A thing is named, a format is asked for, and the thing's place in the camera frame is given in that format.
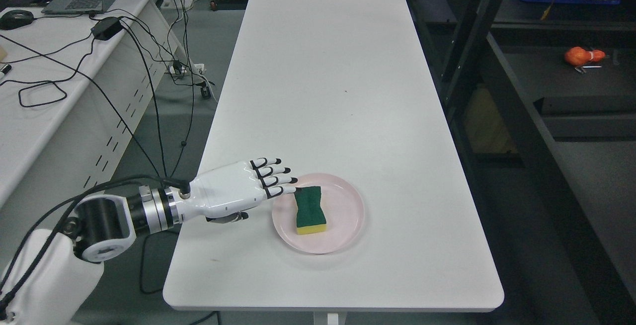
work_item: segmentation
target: sponge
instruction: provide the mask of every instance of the sponge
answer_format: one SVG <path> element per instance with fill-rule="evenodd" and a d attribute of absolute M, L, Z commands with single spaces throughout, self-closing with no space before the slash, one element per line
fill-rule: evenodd
<path fill-rule="evenodd" d="M 296 232 L 308 235 L 327 230 L 327 220 L 320 208 L 320 186 L 298 188 L 294 196 L 298 205 Z"/>

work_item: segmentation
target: table leg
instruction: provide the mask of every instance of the table leg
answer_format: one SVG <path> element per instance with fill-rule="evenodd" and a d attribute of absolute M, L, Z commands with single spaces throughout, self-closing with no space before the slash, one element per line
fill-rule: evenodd
<path fill-rule="evenodd" d="M 345 325 L 347 312 L 314 312 L 314 325 Z"/>

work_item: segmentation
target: computer mouse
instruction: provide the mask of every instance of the computer mouse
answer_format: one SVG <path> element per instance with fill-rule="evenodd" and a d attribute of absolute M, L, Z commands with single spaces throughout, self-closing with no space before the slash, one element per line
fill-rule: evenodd
<path fill-rule="evenodd" d="M 27 10 L 14 9 L 0 17 L 0 30 L 14 30 L 33 22 L 33 14 Z"/>

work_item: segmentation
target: cardboard box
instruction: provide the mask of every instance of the cardboard box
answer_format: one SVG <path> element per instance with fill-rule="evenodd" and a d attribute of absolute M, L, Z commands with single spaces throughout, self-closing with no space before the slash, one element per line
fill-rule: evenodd
<path fill-rule="evenodd" d="M 497 105 L 483 85 L 473 91 L 468 101 L 464 112 L 464 130 L 473 153 L 517 153 Z"/>

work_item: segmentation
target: orange object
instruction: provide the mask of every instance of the orange object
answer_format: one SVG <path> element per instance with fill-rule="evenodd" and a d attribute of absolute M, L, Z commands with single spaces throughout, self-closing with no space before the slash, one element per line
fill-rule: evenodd
<path fill-rule="evenodd" d="M 598 62 L 602 58 L 605 58 L 605 52 L 599 51 L 598 49 L 586 51 L 581 47 L 574 47 L 565 52 L 565 61 L 575 67 L 581 67 L 581 65 L 589 62 Z"/>

